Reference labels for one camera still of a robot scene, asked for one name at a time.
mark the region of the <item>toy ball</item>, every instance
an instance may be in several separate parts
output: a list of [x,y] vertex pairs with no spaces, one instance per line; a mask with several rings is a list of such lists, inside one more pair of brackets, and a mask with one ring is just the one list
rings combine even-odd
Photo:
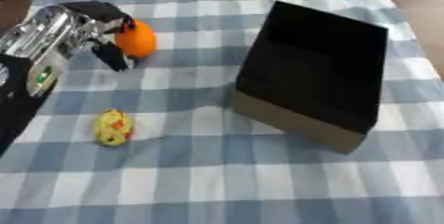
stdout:
[[133,133],[133,121],[121,110],[101,113],[94,124],[94,136],[100,145],[117,147],[125,144]]
[[117,33],[114,40],[128,56],[144,57],[156,49],[156,35],[145,22],[134,19],[136,28],[125,26],[124,33]]

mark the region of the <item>checkered tablecloth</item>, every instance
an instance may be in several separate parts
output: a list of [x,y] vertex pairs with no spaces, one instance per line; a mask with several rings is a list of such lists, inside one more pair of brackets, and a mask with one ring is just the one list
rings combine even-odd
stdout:
[[[123,73],[71,61],[0,159],[0,223],[443,222],[444,89],[389,0],[290,0],[389,28],[379,123],[348,156],[229,109],[272,0],[101,1],[149,23],[158,50]],[[94,143],[108,108],[135,119],[131,143]]]

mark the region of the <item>metallic robot arm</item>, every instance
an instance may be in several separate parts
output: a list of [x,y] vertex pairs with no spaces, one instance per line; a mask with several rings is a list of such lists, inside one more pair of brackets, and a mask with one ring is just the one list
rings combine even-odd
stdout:
[[92,48],[114,70],[136,61],[104,38],[134,28],[108,3],[66,3],[41,9],[0,38],[0,156],[21,134],[78,51]]

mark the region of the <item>open box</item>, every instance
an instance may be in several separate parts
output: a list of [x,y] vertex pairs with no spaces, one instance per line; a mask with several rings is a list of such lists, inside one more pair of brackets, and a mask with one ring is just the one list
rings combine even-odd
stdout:
[[238,75],[237,113],[351,153],[378,119],[388,30],[276,2]]

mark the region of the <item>orange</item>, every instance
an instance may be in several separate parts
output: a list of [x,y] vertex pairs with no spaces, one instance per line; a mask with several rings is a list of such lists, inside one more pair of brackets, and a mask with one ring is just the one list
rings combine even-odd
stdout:
[[114,40],[128,56],[144,57],[156,49],[156,35],[145,22],[134,19],[135,29],[125,27],[124,33],[117,33]]

